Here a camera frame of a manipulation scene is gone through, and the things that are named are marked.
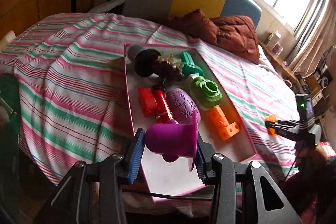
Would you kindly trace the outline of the person's right hand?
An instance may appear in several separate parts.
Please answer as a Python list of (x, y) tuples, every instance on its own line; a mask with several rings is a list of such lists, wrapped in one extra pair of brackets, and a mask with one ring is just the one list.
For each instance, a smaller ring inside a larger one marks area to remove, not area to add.
[(308, 171), (323, 178), (335, 178), (335, 155), (330, 156), (330, 150), (322, 144), (307, 146), (303, 143), (295, 145), (295, 167)]

